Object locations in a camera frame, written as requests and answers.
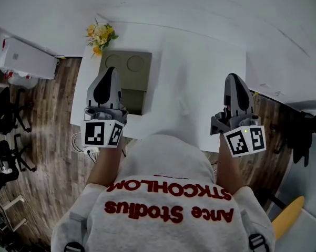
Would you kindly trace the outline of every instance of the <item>yellow flower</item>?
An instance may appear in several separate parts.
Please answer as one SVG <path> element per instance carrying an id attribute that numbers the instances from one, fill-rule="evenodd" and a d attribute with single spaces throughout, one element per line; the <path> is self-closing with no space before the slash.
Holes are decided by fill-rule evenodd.
<path id="1" fill-rule="evenodd" d="M 105 26 L 97 26 L 95 28 L 95 35 L 100 36 L 100 37 L 104 37 L 104 35 L 106 34 L 106 29 Z"/>
<path id="2" fill-rule="evenodd" d="M 92 36 L 94 34 L 96 26 L 94 24 L 91 24 L 88 28 L 88 36 Z"/>
<path id="3" fill-rule="evenodd" d="M 101 45 L 104 45 L 107 43 L 107 39 L 106 38 L 102 38 L 99 42 Z"/>
<path id="4" fill-rule="evenodd" d="M 112 27 L 107 27 L 107 33 L 111 34 L 114 31 L 114 29 Z"/>
<path id="5" fill-rule="evenodd" d="M 102 51 L 98 47 L 94 47 L 94 54 L 96 54 L 97 56 L 101 56 Z"/>

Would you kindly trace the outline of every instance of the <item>wooden floor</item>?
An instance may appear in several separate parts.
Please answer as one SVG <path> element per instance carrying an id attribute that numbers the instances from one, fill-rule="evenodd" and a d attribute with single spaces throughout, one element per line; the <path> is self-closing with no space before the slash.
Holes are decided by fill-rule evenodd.
<path id="1" fill-rule="evenodd" d="M 19 126 L 10 134 L 0 135 L 0 141 L 6 139 L 11 148 L 13 136 L 21 133 L 18 143 L 32 144 L 32 150 L 24 158 L 37 166 L 37 171 L 23 172 L 17 181 L 12 181 L 0 192 L 0 202 L 5 203 L 21 194 L 26 202 L 19 202 L 8 212 L 13 226 L 22 218 L 28 224 L 21 226 L 17 233 L 23 241 L 36 242 L 39 238 L 50 243 L 52 229 L 62 215 L 71 207 L 80 195 L 88 178 L 93 162 L 88 156 L 77 154 L 71 148 L 70 139 L 79 131 L 78 126 L 70 125 L 70 111 L 81 59 L 61 61 L 56 69 L 55 80 L 40 80 L 32 90 L 27 90 L 23 102 L 34 101 L 31 113 L 25 113 L 30 119 L 32 132 L 26 133 Z M 11 87 L 11 97 L 18 87 Z M 279 155 L 273 153 L 281 141 L 280 132 L 270 129 L 270 124 L 284 124 L 291 120 L 292 110 L 261 96 L 255 96 L 255 108 L 262 118 L 267 133 L 267 150 L 256 155 L 240 159 L 240 168 L 247 184 L 252 189 L 260 187 L 278 189 L 290 158 L 290 150 L 283 149 Z M 207 153 L 214 163 L 217 155 Z"/>

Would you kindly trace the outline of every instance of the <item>white table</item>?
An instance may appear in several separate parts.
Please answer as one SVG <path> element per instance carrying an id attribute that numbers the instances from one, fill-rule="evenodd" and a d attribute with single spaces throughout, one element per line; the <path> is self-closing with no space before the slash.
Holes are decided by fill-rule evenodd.
<path id="1" fill-rule="evenodd" d="M 224 42 L 183 30 L 146 24 L 113 23 L 119 38 L 113 50 L 152 53 L 144 115 L 128 115 L 124 136 L 143 139 L 164 132 L 201 150 L 218 152 L 210 119 L 223 110 L 225 78 L 246 77 L 246 52 Z M 80 125 L 86 93 L 97 77 L 100 57 L 86 47 L 73 99 L 71 124 Z"/>

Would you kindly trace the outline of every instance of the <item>strap buckle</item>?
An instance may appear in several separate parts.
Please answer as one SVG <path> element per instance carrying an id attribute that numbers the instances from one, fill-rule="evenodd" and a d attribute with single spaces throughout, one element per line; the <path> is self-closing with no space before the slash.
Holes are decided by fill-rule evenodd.
<path id="1" fill-rule="evenodd" d="M 71 243 L 68 243 L 65 248 L 64 252 L 85 252 L 84 247 L 79 244 L 78 242 L 74 241 Z"/>
<path id="2" fill-rule="evenodd" d="M 249 236 L 249 246 L 252 251 L 255 251 L 257 248 L 264 246 L 263 251 L 269 252 L 269 246 L 266 243 L 266 240 L 261 234 L 251 234 Z"/>

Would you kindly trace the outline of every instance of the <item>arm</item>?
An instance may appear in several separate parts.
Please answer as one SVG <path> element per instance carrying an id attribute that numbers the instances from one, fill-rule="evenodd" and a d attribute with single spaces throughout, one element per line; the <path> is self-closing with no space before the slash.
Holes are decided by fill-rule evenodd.
<path id="1" fill-rule="evenodd" d="M 231 156 L 226 140 L 222 134 L 220 134 L 216 183 L 225 188 L 231 195 L 235 194 L 236 191 L 244 186 L 238 168 L 237 158 Z"/>
<path id="2" fill-rule="evenodd" d="M 109 187 L 117 177 L 123 139 L 115 149 L 102 149 L 86 184 L 98 184 Z"/>

